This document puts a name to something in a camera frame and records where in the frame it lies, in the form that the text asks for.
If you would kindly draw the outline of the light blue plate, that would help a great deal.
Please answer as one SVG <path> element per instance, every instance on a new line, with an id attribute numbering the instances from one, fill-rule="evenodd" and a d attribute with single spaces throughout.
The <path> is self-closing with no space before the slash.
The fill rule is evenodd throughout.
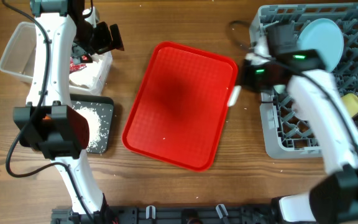
<path id="1" fill-rule="evenodd" d="M 301 50 L 315 49 L 321 56 L 327 72 L 332 72 L 341 60 L 344 38 L 340 28 L 330 19 L 317 19 L 300 33 L 298 47 Z"/>

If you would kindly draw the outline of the white plastic spoon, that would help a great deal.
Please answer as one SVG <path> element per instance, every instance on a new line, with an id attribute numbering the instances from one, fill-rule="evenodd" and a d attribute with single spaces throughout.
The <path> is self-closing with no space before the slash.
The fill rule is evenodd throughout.
<path id="1" fill-rule="evenodd" d="M 239 93 L 241 92 L 242 87 L 240 85 L 234 86 L 232 89 L 231 95 L 228 99 L 227 106 L 232 107 L 236 104 L 237 99 L 239 97 Z"/>

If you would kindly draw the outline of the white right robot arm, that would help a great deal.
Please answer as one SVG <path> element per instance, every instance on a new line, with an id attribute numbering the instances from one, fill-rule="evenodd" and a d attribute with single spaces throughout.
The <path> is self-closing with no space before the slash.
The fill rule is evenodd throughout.
<path id="1" fill-rule="evenodd" d="M 322 148 L 326 178 L 309 191 L 272 200 L 275 223 L 344 223 L 358 220 L 358 129 L 315 50 L 276 56 L 249 52 L 243 85 L 253 92 L 285 84 Z"/>

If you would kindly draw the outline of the red plastic tray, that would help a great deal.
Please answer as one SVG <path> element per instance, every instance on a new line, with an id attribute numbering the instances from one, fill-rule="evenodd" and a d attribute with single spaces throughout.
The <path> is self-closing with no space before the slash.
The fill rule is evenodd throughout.
<path id="1" fill-rule="evenodd" d="M 184 169 L 209 169 L 237 73 L 229 57 L 175 42 L 159 43 L 128 115 L 123 145 Z"/>

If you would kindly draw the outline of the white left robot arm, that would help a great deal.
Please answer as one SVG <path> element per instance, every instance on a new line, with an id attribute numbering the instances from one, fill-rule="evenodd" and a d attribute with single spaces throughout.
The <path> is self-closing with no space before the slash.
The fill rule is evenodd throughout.
<path id="1" fill-rule="evenodd" d="M 89 63 L 93 54 L 124 50 L 116 24 L 91 24 L 83 1 L 31 1 L 27 17 L 36 27 L 35 67 L 30 92 L 13 120 L 13 145 L 40 151 L 56 168 L 72 206 L 52 212 L 53 223 L 117 223 L 88 161 L 90 131 L 75 111 L 69 88 L 70 63 Z"/>

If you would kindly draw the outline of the yellow plastic cup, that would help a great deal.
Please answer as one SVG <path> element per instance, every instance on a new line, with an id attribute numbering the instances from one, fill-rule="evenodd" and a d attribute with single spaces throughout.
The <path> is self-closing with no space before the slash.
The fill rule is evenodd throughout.
<path id="1" fill-rule="evenodd" d="M 358 115 L 358 96 L 353 93 L 348 93 L 341 97 L 344 106 L 346 107 L 347 112 L 350 117 L 355 117 Z"/>

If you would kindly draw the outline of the white rice pile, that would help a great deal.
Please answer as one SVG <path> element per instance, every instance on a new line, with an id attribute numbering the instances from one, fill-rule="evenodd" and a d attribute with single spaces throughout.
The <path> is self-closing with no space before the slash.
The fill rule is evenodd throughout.
<path id="1" fill-rule="evenodd" d="M 108 147 L 112 109 L 101 103 L 77 102 L 73 109 L 86 118 L 89 126 L 89 143 L 86 151 L 103 154 Z"/>

